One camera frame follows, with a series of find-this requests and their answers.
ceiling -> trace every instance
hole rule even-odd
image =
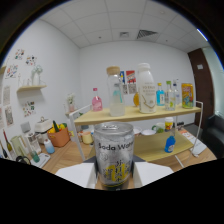
[[[79,48],[113,41],[149,41],[188,53],[210,46],[183,16],[150,0],[72,0],[39,19],[58,28]],[[155,34],[137,39],[140,30]]]

bottle cap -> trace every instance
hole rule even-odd
[[[120,74],[120,67],[118,66],[110,66],[107,68],[108,75],[117,75]]]
[[[150,69],[150,65],[148,63],[138,64],[138,70],[139,71],[145,71],[145,70],[149,70],[149,69]]]

pink bottle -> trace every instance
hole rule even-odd
[[[93,88],[94,97],[92,100],[93,111],[101,111],[103,110],[102,100],[98,96],[97,88]]]

air vent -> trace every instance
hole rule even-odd
[[[137,40],[155,42],[159,37],[159,33],[149,30],[139,30]]]
[[[120,37],[129,37],[129,32],[120,32]]]

ceiling light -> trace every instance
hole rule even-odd
[[[129,32],[120,32],[120,37],[129,37]]]
[[[205,39],[206,41],[208,41],[207,38],[204,36],[204,34],[203,34],[199,29],[197,29],[197,31],[204,37],[204,39]]]

